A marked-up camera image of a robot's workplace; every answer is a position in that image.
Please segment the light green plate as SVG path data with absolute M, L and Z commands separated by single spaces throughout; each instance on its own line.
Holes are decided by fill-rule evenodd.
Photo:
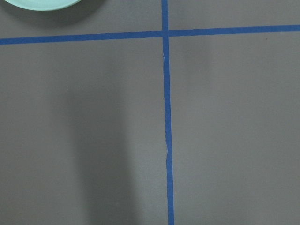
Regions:
M 5 2 L 32 11 L 54 11 L 70 7 L 80 0 L 6 0 Z

